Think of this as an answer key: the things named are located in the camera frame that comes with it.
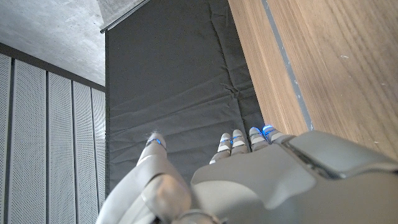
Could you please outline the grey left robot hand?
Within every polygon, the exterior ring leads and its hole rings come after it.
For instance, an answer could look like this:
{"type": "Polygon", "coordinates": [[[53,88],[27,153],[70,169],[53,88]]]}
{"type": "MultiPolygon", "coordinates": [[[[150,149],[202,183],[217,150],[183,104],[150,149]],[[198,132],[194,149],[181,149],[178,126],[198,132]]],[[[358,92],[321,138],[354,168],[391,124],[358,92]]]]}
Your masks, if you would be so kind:
{"type": "Polygon", "coordinates": [[[332,134],[271,125],[221,136],[191,181],[153,133],[98,223],[396,223],[397,162],[332,134]]]}

